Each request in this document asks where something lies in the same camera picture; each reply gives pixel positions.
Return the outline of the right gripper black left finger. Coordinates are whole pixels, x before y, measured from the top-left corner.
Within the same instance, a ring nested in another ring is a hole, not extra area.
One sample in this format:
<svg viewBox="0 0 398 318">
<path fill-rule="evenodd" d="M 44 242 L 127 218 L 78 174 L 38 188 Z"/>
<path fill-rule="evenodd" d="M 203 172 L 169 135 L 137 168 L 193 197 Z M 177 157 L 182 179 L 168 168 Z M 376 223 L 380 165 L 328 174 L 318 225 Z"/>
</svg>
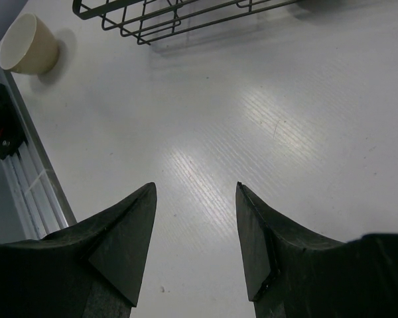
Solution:
<svg viewBox="0 0 398 318">
<path fill-rule="evenodd" d="M 0 244 L 0 317 L 129 317 L 156 208 L 150 182 L 40 240 Z"/>
</svg>

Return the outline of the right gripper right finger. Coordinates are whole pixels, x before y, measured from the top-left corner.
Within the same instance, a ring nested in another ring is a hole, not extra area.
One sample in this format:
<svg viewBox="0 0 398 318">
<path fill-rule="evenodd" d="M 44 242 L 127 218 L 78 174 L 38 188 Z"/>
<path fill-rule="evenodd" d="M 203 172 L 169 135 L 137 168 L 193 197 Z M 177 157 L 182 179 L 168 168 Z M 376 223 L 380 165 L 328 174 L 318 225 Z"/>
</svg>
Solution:
<svg viewBox="0 0 398 318">
<path fill-rule="evenodd" d="M 244 184 L 235 210 L 257 317 L 398 317 L 398 234 L 340 242 L 274 210 Z"/>
</svg>

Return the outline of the white ceramic bowl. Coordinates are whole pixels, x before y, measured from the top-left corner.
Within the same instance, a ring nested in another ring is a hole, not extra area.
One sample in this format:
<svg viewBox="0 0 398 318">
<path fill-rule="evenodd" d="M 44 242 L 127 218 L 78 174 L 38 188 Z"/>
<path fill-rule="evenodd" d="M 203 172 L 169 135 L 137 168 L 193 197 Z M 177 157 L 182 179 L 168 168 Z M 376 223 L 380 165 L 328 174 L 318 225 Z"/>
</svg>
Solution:
<svg viewBox="0 0 398 318">
<path fill-rule="evenodd" d="M 53 69 L 58 58 L 57 39 L 32 13 L 15 19 L 0 45 L 0 67 L 17 74 L 45 74 Z"/>
</svg>

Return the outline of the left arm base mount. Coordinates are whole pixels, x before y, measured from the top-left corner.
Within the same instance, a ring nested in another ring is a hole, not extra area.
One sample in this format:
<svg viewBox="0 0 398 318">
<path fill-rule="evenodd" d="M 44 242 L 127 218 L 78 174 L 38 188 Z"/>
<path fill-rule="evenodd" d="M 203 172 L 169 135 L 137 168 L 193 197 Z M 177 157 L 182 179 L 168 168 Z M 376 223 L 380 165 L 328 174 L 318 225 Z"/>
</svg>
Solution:
<svg viewBox="0 0 398 318">
<path fill-rule="evenodd" d="M 7 88 L 0 83 L 0 159 L 13 156 L 24 141 L 25 132 L 11 97 Z"/>
</svg>

